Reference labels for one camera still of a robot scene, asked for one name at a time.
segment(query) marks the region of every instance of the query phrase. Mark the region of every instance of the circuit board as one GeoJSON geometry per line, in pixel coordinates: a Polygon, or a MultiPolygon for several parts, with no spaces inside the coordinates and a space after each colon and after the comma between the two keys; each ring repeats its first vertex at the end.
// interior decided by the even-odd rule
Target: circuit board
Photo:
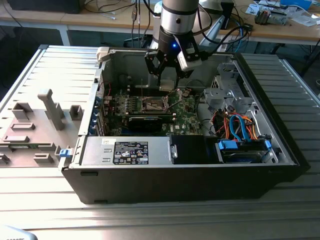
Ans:
{"type": "Polygon", "coordinates": [[[108,98],[104,119],[110,136],[202,135],[195,113],[195,98],[189,92],[173,91],[167,96],[135,96],[119,91],[108,98]],[[162,119],[157,131],[132,131],[130,117],[162,119]]]}

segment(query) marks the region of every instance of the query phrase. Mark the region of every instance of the motherboard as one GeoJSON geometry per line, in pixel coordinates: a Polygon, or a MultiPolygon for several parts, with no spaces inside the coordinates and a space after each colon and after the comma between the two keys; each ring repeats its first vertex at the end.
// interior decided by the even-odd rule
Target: motherboard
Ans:
{"type": "Polygon", "coordinates": [[[107,136],[202,135],[191,89],[120,89],[103,108],[107,136]]]}

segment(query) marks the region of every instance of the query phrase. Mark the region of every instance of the blue connector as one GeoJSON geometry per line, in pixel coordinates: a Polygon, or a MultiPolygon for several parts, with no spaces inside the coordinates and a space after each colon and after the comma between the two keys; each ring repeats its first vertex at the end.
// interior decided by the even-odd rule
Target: blue connector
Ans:
{"type": "Polygon", "coordinates": [[[271,142],[270,142],[269,140],[265,140],[265,141],[264,141],[264,145],[266,146],[266,148],[267,148],[268,150],[270,150],[271,147],[272,147],[271,142]]]}
{"type": "Polygon", "coordinates": [[[235,141],[232,140],[221,140],[218,143],[219,149],[220,150],[229,150],[229,149],[238,149],[238,145],[235,141]]]}
{"type": "Polygon", "coordinates": [[[95,101],[98,102],[98,103],[101,103],[102,98],[101,98],[101,97],[98,97],[98,96],[95,96],[95,101]]]}
{"type": "Polygon", "coordinates": [[[97,117],[98,117],[98,115],[96,115],[96,114],[92,113],[92,115],[91,115],[91,119],[93,119],[93,120],[97,120],[97,117]]]}
{"type": "Polygon", "coordinates": [[[61,158],[72,158],[72,149],[61,149],[59,156],[61,158]]]}
{"type": "Polygon", "coordinates": [[[91,126],[89,127],[89,134],[90,135],[96,135],[96,129],[92,128],[91,126]]]}

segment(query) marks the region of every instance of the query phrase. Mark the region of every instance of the warning label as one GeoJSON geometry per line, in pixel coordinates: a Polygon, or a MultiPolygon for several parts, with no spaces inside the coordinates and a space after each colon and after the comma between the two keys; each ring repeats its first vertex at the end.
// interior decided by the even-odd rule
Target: warning label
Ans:
{"type": "Polygon", "coordinates": [[[114,145],[113,164],[148,164],[148,142],[147,141],[117,141],[114,145]]]}

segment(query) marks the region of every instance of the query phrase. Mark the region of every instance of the silver cylinder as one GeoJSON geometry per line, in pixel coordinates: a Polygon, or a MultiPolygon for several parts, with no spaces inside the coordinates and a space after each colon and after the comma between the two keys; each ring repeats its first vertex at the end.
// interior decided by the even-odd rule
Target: silver cylinder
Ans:
{"type": "Polygon", "coordinates": [[[196,12],[191,15],[174,14],[162,8],[161,26],[170,34],[185,34],[192,30],[196,12]]]}
{"type": "Polygon", "coordinates": [[[198,8],[199,0],[162,0],[162,5],[173,11],[190,12],[198,8]]]}

